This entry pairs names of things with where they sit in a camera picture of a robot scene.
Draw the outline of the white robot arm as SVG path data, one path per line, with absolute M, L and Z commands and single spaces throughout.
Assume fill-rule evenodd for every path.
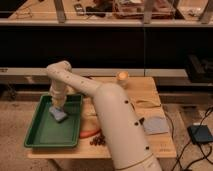
M 53 98 L 64 98 L 66 86 L 92 98 L 116 171 L 162 171 L 121 86 L 73 74 L 67 61 L 48 65 L 46 74 L 52 80 L 50 92 Z

